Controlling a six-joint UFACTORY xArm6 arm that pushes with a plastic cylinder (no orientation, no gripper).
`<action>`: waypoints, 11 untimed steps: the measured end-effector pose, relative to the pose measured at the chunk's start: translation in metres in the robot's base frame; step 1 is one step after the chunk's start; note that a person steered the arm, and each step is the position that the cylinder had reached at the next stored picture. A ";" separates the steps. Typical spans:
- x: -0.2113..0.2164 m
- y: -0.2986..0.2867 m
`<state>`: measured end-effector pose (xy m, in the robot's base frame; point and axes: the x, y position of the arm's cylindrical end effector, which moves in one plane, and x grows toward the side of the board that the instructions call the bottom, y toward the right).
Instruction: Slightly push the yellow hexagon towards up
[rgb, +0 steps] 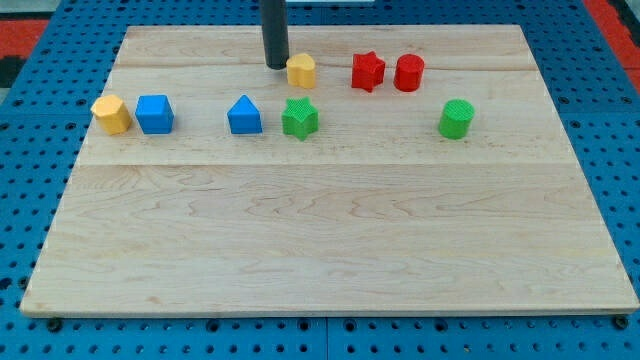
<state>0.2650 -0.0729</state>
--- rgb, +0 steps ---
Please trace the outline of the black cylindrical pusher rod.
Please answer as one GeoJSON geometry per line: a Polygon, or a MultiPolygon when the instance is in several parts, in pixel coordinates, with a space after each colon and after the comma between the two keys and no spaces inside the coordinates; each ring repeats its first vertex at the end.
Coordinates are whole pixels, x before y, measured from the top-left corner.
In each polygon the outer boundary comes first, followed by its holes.
{"type": "Polygon", "coordinates": [[[285,0],[259,0],[265,62],[281,70],[289,58],[287,6],[285,0]]]}

